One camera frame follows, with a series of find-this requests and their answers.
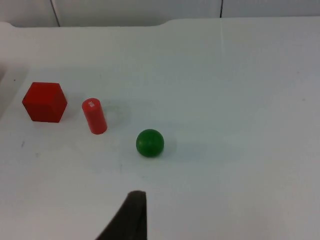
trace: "red block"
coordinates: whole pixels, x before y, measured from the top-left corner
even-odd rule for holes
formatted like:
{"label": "red block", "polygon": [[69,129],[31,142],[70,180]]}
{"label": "red block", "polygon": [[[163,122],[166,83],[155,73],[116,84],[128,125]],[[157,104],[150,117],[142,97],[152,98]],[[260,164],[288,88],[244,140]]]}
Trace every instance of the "red block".
{"label": "red block", "polygon": [[67,100],[59,83],[33,82],[22,104],[32,121],[58,123],[66,109]]}

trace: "cube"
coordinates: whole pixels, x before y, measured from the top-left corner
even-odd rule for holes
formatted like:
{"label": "cube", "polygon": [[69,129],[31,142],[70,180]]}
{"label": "cube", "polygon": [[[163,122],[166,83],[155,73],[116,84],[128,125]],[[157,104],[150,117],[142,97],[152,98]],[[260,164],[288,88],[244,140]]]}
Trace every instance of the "cube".
{"label": "cube", "polygon": [[33,82],[22,104],[34,122],[58,123],[67,100],[59,83]]}

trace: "black object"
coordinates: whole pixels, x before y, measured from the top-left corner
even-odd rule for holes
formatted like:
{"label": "black object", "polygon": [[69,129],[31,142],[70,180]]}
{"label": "black object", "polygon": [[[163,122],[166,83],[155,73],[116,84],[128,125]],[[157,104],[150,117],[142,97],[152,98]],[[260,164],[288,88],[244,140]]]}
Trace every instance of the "black object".
{"label": "black object", "polygon": [[147,197],[132,191],[96,240],[147,240]]}

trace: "green ball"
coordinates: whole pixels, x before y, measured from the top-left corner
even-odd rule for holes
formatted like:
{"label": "green ball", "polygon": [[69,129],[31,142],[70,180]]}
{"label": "green ball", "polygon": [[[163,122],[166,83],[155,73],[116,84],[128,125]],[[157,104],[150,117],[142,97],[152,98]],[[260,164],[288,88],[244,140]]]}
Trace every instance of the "green ball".
{"label": "green ball", "polygon": [[164,149],[165,141],[160,132],[146,129],[138,135],[135,142],[138,152],[147,158],[158,156]]}

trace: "red cylinder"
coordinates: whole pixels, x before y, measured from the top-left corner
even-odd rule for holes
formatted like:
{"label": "red cylinder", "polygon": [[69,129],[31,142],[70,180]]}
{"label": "red cylinder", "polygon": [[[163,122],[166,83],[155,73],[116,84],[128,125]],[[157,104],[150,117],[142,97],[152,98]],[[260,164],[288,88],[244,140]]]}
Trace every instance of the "red cylinder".
{"label": "red cylinder", "polygon": [[103,134],[107,130],[107,123],[101,103],[96,98],[89,98],[82,103],[82,110],[93,134]]}

